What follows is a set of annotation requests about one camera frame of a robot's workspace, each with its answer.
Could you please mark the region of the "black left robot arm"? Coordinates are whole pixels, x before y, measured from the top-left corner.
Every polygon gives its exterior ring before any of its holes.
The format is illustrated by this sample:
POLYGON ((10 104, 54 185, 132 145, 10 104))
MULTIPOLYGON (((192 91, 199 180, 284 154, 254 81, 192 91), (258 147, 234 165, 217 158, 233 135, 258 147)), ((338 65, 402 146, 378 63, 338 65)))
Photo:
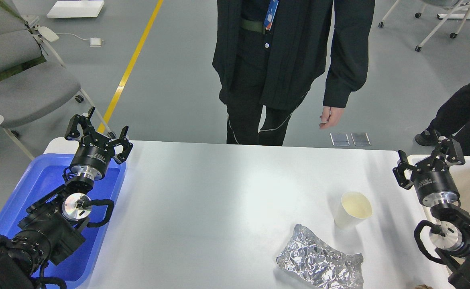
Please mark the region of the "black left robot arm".
POLYGON ((0 235, 0 289, 44 289, 54 284, 67 287, 59 277, 44 274, 48 263, 59 265, 84 242, 85 228, 106 225, 114 210, 111 199, 91 199, 88 192, 104 178, 111 160, 124 163, 133 148, 128 126, 112 139, 97 132, 91 123, 95 108, 74 115, 64 135, 79 143, 69 167, 63 170, 64 184, 34 202, 19 221, 13 238, 0 235))

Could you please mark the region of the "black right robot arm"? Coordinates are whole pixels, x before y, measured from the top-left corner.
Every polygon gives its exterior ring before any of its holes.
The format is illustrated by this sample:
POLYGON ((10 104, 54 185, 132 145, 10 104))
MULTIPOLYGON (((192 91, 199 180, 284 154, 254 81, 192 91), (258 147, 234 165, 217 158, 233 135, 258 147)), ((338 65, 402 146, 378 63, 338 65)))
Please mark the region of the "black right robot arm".
POLYGON ((415 164, 398 150, 393 173, 398 185, 414 188, 419 203, 429 208, 435 222, 423 220, 413 237, 420 252, 430 261, 451 271, 448 282, 456 289, 470 289, 470 214, 456 205, 460 193, 450 173, 451 166, 466 163, 460 144, 440 136, 432 153, 415 164))

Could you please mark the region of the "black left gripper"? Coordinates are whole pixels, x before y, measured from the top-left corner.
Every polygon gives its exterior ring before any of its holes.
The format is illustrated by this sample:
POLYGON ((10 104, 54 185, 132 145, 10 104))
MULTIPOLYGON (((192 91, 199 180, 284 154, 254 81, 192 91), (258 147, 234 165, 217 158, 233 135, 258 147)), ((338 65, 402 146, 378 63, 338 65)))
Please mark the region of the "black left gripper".
POLYGON ((122 164, 133 149, 133 144, 127 138, 129 126, 122 128, 118 139, 112 140, 102 134, 97 138, 97 132, 90 121, 95 109, 95 106, 92 106, 85 115, 75 114, 70 119, 65 133, 66 140, 79 142, 69 166, 70 172, 93 181, 104 178, 111 159, 117 164, 122 164), (118 146, 122 147, 120 153, 115 151, 118 146))

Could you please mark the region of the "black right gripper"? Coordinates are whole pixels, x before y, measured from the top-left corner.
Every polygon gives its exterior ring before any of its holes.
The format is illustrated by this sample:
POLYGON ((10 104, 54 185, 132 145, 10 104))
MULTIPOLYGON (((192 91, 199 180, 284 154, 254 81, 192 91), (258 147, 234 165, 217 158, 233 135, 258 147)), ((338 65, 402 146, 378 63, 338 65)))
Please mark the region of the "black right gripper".
POLYGON ((462 166, 466 163, 464 153, 458 141, 453 137, 442 136, 433 130, 437 144, 429 158, 420 160, 412 165, 407 160, 407 154, 398 150, 399 159, 393 168, 393 174, 398 185, 406 190, 414 186, 418 201, 424 207, 438 204, 453 204, 460 199, 460 193, 450 173, 450 166, 462 166), (411 172, 408 179, 406 171, 411 172))

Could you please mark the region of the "person's bare hand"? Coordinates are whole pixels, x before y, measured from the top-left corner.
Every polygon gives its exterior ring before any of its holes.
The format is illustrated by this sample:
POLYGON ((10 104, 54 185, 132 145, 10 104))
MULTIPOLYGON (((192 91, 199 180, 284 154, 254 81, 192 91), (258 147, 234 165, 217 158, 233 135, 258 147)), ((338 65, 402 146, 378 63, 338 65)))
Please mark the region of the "person's bare hand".
POLYGON ((319 129, 327 129, 336 126, 345 111, 345 108, 323 106, 322 113, 320 115, 321 122, 319 129))

